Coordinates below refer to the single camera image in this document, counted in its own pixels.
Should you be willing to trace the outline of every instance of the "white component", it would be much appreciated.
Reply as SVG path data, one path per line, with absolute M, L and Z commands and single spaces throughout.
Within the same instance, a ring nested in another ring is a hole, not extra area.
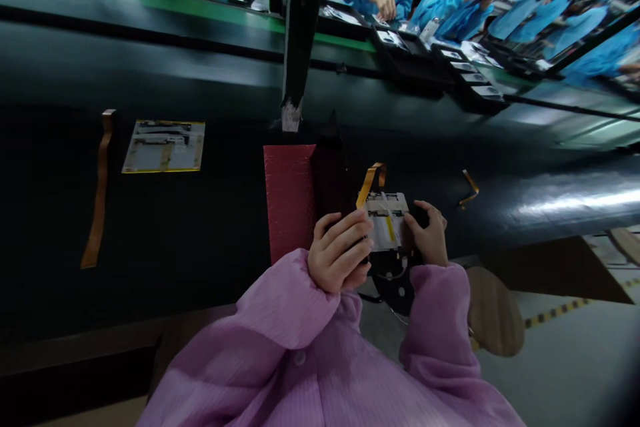
M 425 28 L 422 30 L 422 32 L 420 32 L 420 40 L 422 40 L 423 42 L 428 42 L 429 40 L 431 40 L 431 37 L 434 36 L 439 26 L 440 20 L 437 18 L 427 22 Z

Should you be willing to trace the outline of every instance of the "human hand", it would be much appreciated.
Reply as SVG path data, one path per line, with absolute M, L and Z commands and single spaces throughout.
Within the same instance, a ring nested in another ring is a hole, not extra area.
M 413 232 L 415 245 L 422 254 L 426 264 L 446 267 L 449 265 L 447 257 L 447 244 L 445 242 L 445 229 L 447 219 L 430 203 L 422 200 L 414 200 L 413 203 L 427 211 L 429 227 L 423 229 L 410 213 L 405 213 L 405 221 Z
M 378 18 L 381 20 L 393 20 L 396 16 L 395 0 L 369 0 L 378 7 Z
M 493 3 L 494 0 L 480 0 L 480 10 L 485 11 Z
M 371 268 L 369 262 L 362 265 L 360 262 L 373 247 L 373 240 L 362 238 L 371 231 L 373 222 L 363 210 L 356 210 L 327 230 L 340 217 L 340 213 L 330 213 L 315 224 L 307 260 L 309 276 L 315 285 L 331 294 L 364 284 Z

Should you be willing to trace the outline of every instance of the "black tray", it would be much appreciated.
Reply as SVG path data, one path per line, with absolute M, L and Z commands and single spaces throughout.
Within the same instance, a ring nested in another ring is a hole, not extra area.
M 416 35 L 396 31 L 410 52 L 388 45 L 378 37 L 378 31 L 389 31 L 380 25 L 371 27 L 371 42 L 378 59 L 395 85 L 418 95 L 441 97 L 444 90 L 453 88 L 451 76 L 426 49 Z
M 455 82 L 456 88 L 453 90 L 452 95 L 454 95 L 462 104 L 461 106 L 467 110 L 475 113 L 482 113 L 483 115 L 496 115 L 497 113 L 503 111 L 505 108 L 509 107 L 509 102 L 505 101 L 500 97 L 483 97 L 475 92 L 471 87 L 482 86 L 482 85 L 490 85 L 490 82 L 487 83 L 473 83 L 470 84 L 465 81 L 461 75 L 464 73 L 462 70 L 457 70 L 452 64 L 452 59 L 446 57 L 442 52 L 443 51 L 452 51 L 456 52 L 460 55 L 460 60 L 453 60 L 458 62 L 466 62 L 471 63 L 469 59 L 462 53 L 460 50 L 455 48 L 448 48 L 444 45 L 432 45 L 431 52 L 433 52 L 434 57 L 437 58 L 438 62 L 442 65 L 442 68 L 446 69 Z
M 326 6 L 333 7 L 336 10 L 351 15 L 360 22 L 360 25 L 354 25 L 332 17 L 325 17 L 322 14 L 322 9 Z M 360 13 L 356 12 L 350 5 L 344 5 L 343 3 L 331 0 L 320 0 L 320 12 L 318 12 L 318 25 L 316 30 L 319 33 L 326 33 L 327 35 L 358 41 L 364 41 L 369 36 L 369 24 Z

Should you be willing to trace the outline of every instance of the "dark green workbench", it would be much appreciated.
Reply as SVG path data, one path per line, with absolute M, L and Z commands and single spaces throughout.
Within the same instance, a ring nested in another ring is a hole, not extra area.
M 280 20 L 201 0 L 76 1 L 0 3 L 35 13 L 68 9 L 65 13 L 80 18 L 102 15 L 114 25 L 147 22 L 150 29 L 169 30 L 180 19 L 179 27 L 194 35 L 241 31 L 245 43 L 266 39 L 268 44 L 283 36 Z M 241 36 L 230 38 L 241 42 Z M 547 185 L 549 175 L 565 179 L 575 159 L 592 155 L 567 148 L 610 149 L 627 145 L 638 132 L 637 123 L 525 104 L 483 117 L 465 112 L 446 94 L 425 99 L 379 79 L 312 68 L 303 131 L 284 137 L 276 123 L 282 85 L 278 61 L 28 21 L 0 21 L 0 39 L 0 136 L 18 153 L 4 167 L 1 238 L 11 265 L 0 278 L 0 343 L 234 302 L 269 265 L 262 145 L 313 143 L 306 125 L 324 122 L 333 110 L 345 135 L 370 145 L 371 155 L 381 155 L 393 138 L 419 143 L 419 165 L 437 160 L 437 168 L 414 194 L 434 199 L 443 211 L 451 209 L 457 195 L 448 185 L 463 185 L 460 170 L 473 169 L 482 196 L 491 201 L 476 203 L 482 210 L 470 208 L 466 217 L 451 214 L 452 255 L 486 240 L 482 219 L 510 222 L 519 205 L 531 203 L 528 189 Z M 334 57 L 369 55 L 375 66 L 371 52 L 359 48 L 366 43 L 317 36 L 319 45 Z M 109 153 L 105 237 L 99 267 L 81 271 L 100 114 L 107 108 L 118 112 Z M 139 118 L 205 121 L 203 170 L 120 175 Z M 503 161 L 500 152 L 505 152 Z M 392 163 L 399 167 L 400 160 Z M 633 180 L 618 174 L 614 187 L 626 188 Z M 389 182 L 393 185 L 391 171 Z M 518 187 L 505 191 L 502 185 Z M 166 206 L 173 208 L 170 217 Z M 492 209 L 499 215 L 487 217 Z M 610 212 L 618 225 L 633 223 L 637 215 Z M 514 239 L 512 230 L 509 241 L 543 240 L 547 220 L 539 218 L 535 235 Z M 572 221 L 569 217 L 567 226 Z M 485 246 L 506 242 L 505 232 L 492 229 Z

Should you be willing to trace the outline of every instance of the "orange ribbon cable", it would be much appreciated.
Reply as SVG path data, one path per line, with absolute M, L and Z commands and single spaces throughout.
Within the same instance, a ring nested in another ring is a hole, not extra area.
M 105 204 L 107 199 L 107 150 L 113 133 L 113 124 L 111 122 L 111 114 L 115 112 L 113 109 L 105 110 L 102 113 L 102 124 L 105 133 L 100 141 L 98 149 L 98 186 L 95 190 L 95 206 L 93 207 L 93 223 L 91 224 L 91 233 L 87 241 L 85 253 L 82 255 L 80 268 L 95 267 L 98 263 L 98 253 L 100 252 L 100 243 L 102 242 L 102 233 L 105 229 Z
M 471 185 L 471 188 L 475 192 L 471 197 L 467 197 L 464 200 L 461 200 L 461 201 L 458 202 L 458 205 L 460 205 L 462 207 L 462 210 L 464 210 L 464 209 L 466 209 L 464 204 L 467 203 L 468 201 L 471 201 L 471 200 L 475 199 L 478 196 L 478 193 L 480 192 L 480 189 L 475 184 L 475 182 L 473 181 L 473 179 L 471 178 L 471 176 L 469 175 L 469 172 L 467 170 L 463 170 L 462 173 L 465 174 L 465 177 L 469 181 L 469 185 Z
M 357 209 L 361 209 L 365 206 L 367 196 L 369 195 L 371 185 L 373 184 L 373 178 L 375 177 L 375 171 L 378 169 L 380 169 L 380 175 L 378 175 L 378 187 L 382 188 L 385 186 L 385 179 L 387 177 L 387 166 L 384 163 L 376 162 L 367 170 L 367 175 L 365 176 L 365 181 L 362 184 L 362 188 L 360 189 L 358 200 L 356 200 L 355 202 L 355 207 Z

